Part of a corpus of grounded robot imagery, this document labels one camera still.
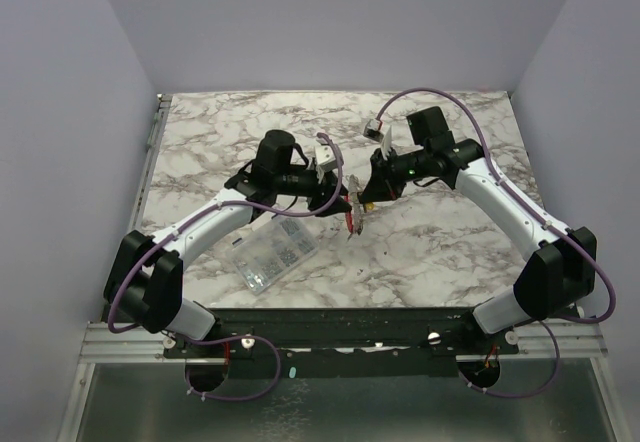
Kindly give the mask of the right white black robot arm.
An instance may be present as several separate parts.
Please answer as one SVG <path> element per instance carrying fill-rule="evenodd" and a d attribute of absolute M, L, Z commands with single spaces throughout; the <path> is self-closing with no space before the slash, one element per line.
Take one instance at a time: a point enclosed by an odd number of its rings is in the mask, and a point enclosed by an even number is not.
<path fill-rule="evenodd" d="M 431 107 L 408 116 L 417 150 L 398 154 L 391 131 L 379 120 L 367 122 L 366 138 L 378 143 L 370 157 L 371 175 L 359 193 L 361 204 L 395 201 L 407 183 L 432 177 L 478 206 L 511 240 L 525 261 L 516 282 L 477 305 L 471 321 L 459 329 L 461 345 L 481 353 L 496 333 L 529 321 L 544 320 L 589 295 L 595 270 L 587 259 L 596 252 L 595 235 L 571 229 L 546 213 L 484 157 L 473 139 L 457 142 L 442 110 Z"/>

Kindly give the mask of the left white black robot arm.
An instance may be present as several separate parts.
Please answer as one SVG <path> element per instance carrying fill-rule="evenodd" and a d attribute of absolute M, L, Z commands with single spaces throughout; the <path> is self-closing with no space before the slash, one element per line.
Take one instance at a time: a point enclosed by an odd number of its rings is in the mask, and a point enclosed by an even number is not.
<path fill-rule="evenodd" d="M 303 151 L 294 136 L 269 130 L 255 156 L 201 209 L 152 235 L 129 232 L 104 289 L 109 330 L 126 332 L 116 324 L 118 314 L 124 314 L 131 321 L 129 329 L 174 333 L 185 338 L 195 354 L 214 354 L 221 342 L 216 318 L 209 309 L 184 298 L 184 272 L 221 239 L 265 213 L 295 217 L 291 210 L 276 208 L 281 195 L 306 198 L 307 217 L 350 212 L 342 185 L 342 154 L 328 135 L 320 133 L 317 138 L 313 157 L 295 164 L 293 156 Z"/>

